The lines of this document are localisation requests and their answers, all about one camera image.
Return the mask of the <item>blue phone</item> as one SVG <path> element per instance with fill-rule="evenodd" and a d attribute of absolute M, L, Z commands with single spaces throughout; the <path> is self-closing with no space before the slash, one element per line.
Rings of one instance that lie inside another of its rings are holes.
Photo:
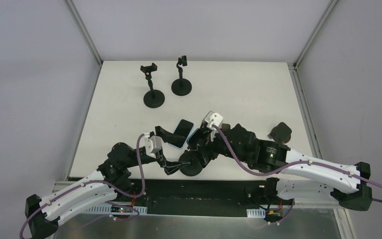
<path fill-rule="evenodd" d="M 206 138 L 206 131 L 203 129 L 195 130 L 191 136 L 187 139 L 187 149 L 189 151 L 198 150 L 200 146 L 202 146 L 203 141 Z"/>

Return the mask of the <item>black phone stand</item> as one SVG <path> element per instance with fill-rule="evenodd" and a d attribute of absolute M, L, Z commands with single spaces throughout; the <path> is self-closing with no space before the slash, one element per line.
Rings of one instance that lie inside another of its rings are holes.
<path fill-rule="evenodd" d="M 183 166 L 180 169 L 180 171 L 184 175 L 190 176 L 190 177 L 198 175 L 203 169 L 203 166 L 200 163 L 201 159 L 202 159 L 202 157 L 201 157 L 201 154 L 199 152 L 186 150 L 179 157 L 179 162 L 185 164 L 185 166 Z"/>
<path fill-rule="evenodd" d="M 157 71 L 158 66 L 152 63 L 149 66 L 140 66 L 141 72 L 145 74 L 145 79 L 147 80 L 149 91 L 144 95 L 143 102 L 145 106 L 155 109 L 160 107 L 165 102 L 165 95 L 160 90 L 155 90 L 152 82 L 152 72 Z"/>
<path fill-rule="evenodd" d="M 183 77 L 183 67 L 187 66 L 187 56 L 183 55 L 178 58 L 176 67 L 178 69 L 179 78 L 171 84 L 172 92 L 177 96 L 186 96 L 192 91 L 191 82 Z"/>

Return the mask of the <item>blue-cased phone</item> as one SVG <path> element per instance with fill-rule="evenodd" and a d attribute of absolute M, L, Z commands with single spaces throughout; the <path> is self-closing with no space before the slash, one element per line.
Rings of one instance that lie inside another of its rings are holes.
<path fill-rule="evenodd" d="M 176 140 L 173 143 L 169 143 L 169 145 L 178 149 L 182 149 L 193 127 L 194 127 L 194 124 L 192 122 L 185 119 L 180 120 L 180 122 L 178 123 L 174 131 L 174 134 L 183 136 L 184 139 Z"/>

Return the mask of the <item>black phone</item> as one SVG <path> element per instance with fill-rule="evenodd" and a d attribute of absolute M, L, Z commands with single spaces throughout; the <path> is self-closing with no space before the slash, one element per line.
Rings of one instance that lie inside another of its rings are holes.
<path fill-rule="evenodd" d="M 222 131 L 229 131 L 231 129 L 231 125 L 227 123 L 223 123 L 221 126 Z"/>

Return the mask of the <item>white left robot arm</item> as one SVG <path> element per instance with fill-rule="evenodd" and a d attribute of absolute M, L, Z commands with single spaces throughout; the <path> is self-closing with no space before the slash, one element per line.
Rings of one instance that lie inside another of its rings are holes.
<path fill-rule="evenodd" d="M 107 159 L 88 176 L 51 195 L 29 196 L 19 237 L 23 238 L 24 230 L 29 228 L 33 239 L 45 239 L 66 221 L 94 205 L 116 198 L 127 201 L 144 196 L 143 165 L 156 162 L 167 175 L 187 166 L 183 162 L 169 162 L 163 154 L 163 143 L 184 144 L 186 139 L 157 126 L 154 131 L 139 135 L 135 148 L 124 142 L 116 143 Z"/>

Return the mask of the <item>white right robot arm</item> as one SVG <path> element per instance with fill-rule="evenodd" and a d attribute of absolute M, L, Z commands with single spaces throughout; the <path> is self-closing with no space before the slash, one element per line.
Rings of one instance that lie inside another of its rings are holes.
<path fill-rule="evenodd" d="M 302 181 L 268 178 L 262 196 L 269 204 L 280 199 L 324 198 L 345 209 L 367 211 L 373 201 L 372 189 L 363 181 L 371 175 L 369 164 L 337 164 L 308 156 L 287 145 L 258 139 L 240 124 L 222 131 L 197 129 L 179 158 L 180 162 L 189 163 L 181 172 L 196 176 L 220 155 L 237 159 L 240 166 L 255 176 L 282 173 L 303 177 Z"/>

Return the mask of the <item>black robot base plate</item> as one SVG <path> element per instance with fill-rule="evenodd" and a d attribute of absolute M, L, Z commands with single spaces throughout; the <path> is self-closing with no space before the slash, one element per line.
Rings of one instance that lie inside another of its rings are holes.
<path fill-rule="evenodd" d="M 145 195 L 135 205 L 149 215 L 246 217 L 248 209 L 274 206 L 280 199 L 262 181 L 145 181 Z"/>

